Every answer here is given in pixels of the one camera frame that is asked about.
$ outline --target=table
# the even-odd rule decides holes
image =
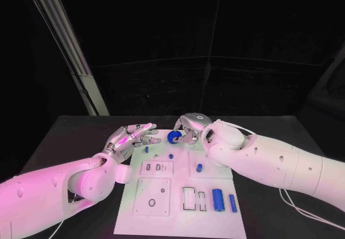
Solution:
[[[101,152],[106,140],[120,126],[156,123],[158,129],[174,128],[178,117],[70,117],[61,116],[23,167],[22,174],[49,166],[91,157]],[[301,149],[322,155],[322,151],[295,116],[211,117],[276,138]],[[249,239],[334,239],[345,232],[306,218],[283,202],[279,190],[262,185],[234,172],[234,184]],[[117,184],[107,199],[65,220],[54,238],[143,239],[148,236],[113,235],[124,185]],[[290,193],[295,204],[331,222],[345,225],[345,213],[319,199]],[[57,226],[29,239],[49,238]]]

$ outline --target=blue ball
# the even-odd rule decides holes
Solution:
[[[176,142],[174,142],[174,138],[181,137],[181,136],[182,136],[182,133],[179,131],[172,131],[168,134],[168,141],[169,141],[169,143],[176,144]]]

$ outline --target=robotic hand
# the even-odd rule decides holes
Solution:
[[[345,163],[318,156],[290,144],[198,113],[181,116],[187,135],[174,142],[197,143],[210,160],[272,187],[302,192],[345,211]]]
[[[25,173],[0,184],[2,239],[36,234],[104,200],[116,182],[129,183],[132,167],[120,163],[136,147],[161,143],[148,136],[158,134],[155,128],[152,123],[122,127],[91,158]],[[74,200],[68,200],[68,190]]]

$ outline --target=black table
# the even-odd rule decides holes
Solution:
[[[257,134],[276,138],[301,149],[322,155],[296,117],[211,117],[221,119]],[[101,152],[106,140],[120,126],[156,123],[158,129],[174,128],[178,117],[70,117],[58,118],[52,129],[22,170],[22,174],[41,168],[91,157]],[[283,202],[279,190],[234,173],[239,204],[247,238],[263,239],[341,239],[345,231],[306,218]],[[139,239],[148,236],[113,235],[124,185],[117,184],[107,199],[67,219],[54,238]],[[314,197],[292,192],[295,204],[331,222],[345,226],[345,213]],[[31,239],[49,238],[57,226]]]

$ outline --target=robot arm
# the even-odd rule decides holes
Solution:
[[[91,158],[25,173],[0,184],[0,238],[28,237],[96,205],[114,183],[129,183],[132,167],[120,164],[136,147],[161,143],[156,125],[122,127]],[[68,200],[68,190],[80,201]]]
[[[267,186],[319,198],[345,211],[345,163],[249,130],[250,134],[244,135],[239,130],[241,127],[221,120],[210,123],[211,119],[205,119],[207,116],[201,114],[204,122],[195,123],[195,115],[197,113],[187,114],[182,119],[188,121],[188,125],[198,125],[189,131],[197,131],[197,140],[201,140],[215,165],[231,167],[239,174]],[[188,136],[175,141],[188,143],[187,139]]]

